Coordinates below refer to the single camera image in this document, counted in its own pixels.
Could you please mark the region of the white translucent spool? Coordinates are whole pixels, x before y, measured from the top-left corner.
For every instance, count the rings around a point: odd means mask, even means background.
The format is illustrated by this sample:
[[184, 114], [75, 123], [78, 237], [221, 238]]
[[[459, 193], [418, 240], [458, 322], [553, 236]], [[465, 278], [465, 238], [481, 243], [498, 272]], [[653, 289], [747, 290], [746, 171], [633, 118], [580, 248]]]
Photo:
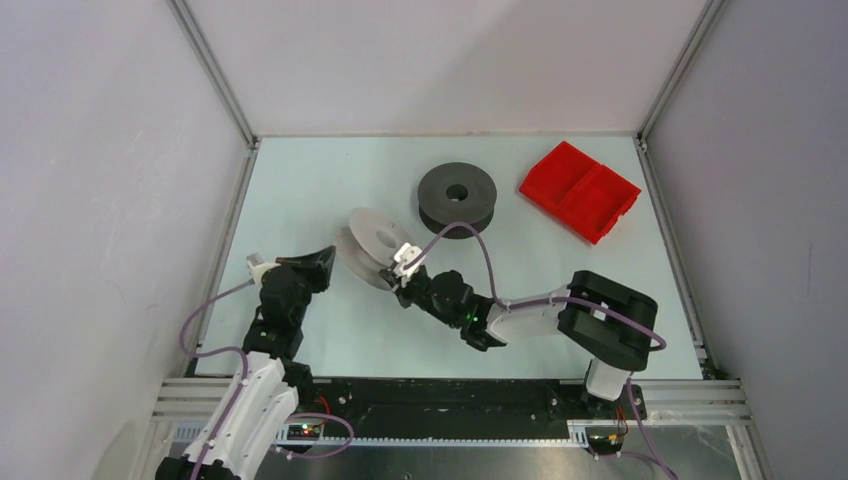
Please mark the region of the white translucent spool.
[[334, 239], [337, 257], [351, 273], [383, 291], [391, 287], [380, 272], [392, 265], [394, 255], [406, 243], [415, 241], [405, 229], [380, 211], [366, 207], [354, 208], [347, 225]]

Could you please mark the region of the dark grey spool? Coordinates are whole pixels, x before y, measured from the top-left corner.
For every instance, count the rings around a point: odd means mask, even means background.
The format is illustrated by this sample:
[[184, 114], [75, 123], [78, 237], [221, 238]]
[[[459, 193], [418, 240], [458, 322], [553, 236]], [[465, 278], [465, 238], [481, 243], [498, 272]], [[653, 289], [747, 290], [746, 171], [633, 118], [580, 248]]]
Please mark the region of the dark grey spool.
[[419, 217], [436, 234], [454, 222], [466, 223], [482, 233], [494, 218], [497, 196], [491, 176], [465, 162], [432, 168], [416, 190]]

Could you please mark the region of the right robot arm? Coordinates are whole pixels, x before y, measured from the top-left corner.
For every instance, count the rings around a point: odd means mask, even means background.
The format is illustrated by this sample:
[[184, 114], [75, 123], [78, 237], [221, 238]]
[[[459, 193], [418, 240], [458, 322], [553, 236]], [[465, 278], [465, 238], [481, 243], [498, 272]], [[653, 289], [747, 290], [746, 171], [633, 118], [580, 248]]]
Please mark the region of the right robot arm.
[[667, 345], [654, 331], [653, 298], [588, 270], [557, 290], [514, 301], [476, 293], [454, 270], [431, 277], [424, 268], [383, 269], [379, 276], [402, 307], [420, 308], [482, 352], [525, 338], [568, 338], [592, 356], [581, 402], [596, 418], [620, 407], [628, 379]]

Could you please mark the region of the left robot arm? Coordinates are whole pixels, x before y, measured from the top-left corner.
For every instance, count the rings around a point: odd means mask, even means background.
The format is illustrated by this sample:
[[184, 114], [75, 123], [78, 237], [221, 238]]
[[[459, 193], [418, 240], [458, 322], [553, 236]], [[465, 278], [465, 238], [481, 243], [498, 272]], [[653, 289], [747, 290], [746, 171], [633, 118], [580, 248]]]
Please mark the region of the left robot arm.
[[308, 365], [295, 361], [302, 324], [313, 296], [329, 288], [334, 246], [311, 254], [261, 262], [248, 259], [259, 304], [241, 345], [228, 389], [199, 437], [178, 458], [166, 457], [157, 479], [252, 479], [283, 422], [316, 403]]

